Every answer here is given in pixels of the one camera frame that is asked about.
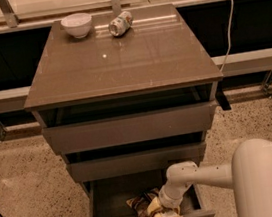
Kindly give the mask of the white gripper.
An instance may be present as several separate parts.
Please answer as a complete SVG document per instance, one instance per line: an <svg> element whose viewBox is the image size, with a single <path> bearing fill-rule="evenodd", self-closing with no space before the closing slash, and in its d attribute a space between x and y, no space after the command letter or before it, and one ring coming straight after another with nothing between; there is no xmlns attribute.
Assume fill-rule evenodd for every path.
<svg viewBox="0 0 272 217"><path fill-rule="evenodd" d="M164 184L158 197L156 196L148 205L147 216L152 217L162 212L163 206L171 209L179 207L187 190L186 184Z"/></svg>

